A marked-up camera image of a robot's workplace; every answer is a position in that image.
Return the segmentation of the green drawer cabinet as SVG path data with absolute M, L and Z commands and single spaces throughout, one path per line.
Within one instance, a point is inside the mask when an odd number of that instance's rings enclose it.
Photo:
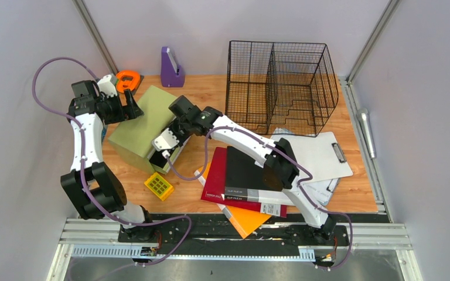
M 152 174 L 167 174 L 167 160 L 152 146 L 152 141 L 173 121 L 169 106 L 177 99 L 156 86 L 150 86 L 137 101 L 143 115 L 123 121 L 108 137 L 109 144 L 128 165 Z

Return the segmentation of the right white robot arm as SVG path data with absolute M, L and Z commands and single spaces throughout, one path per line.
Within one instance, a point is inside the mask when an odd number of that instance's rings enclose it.
M 268 187 L 283 192 L 301 212 L 311 228 L 312 239 L 327 244 L 335 236 L 336 220 L 330 211 L 314 201 L 301 186 L 313 175 L 295 158 L 288 140 L 257 135 L 240 126 L 218 109 L 200 109 L 181 95 L 169 106 L 174 119 L 153 141 L 153 147 L 164 159 L 170 151 L 181 147 L 192 136 L 204 136 L 232 146 L 256 161 L 263 168 L 263 178 Z

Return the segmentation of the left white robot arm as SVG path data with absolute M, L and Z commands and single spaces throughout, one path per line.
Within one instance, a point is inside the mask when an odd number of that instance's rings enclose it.
M 71 85 L 74 98 L 67 116 L 74 133 L 74 158 L 60 184 L 82 219 L 99 220 L 109 214 L 124 229 L 134 228 L 140 241 L 148 242 L 156 234 L 149 212 L 128 201 L 121 182 L 103 159 L 107 126 L 144 114 L 130 90 L 124 91 L 126 104 L 122 104 L 117 83 L 116 76 L 109 74 Z

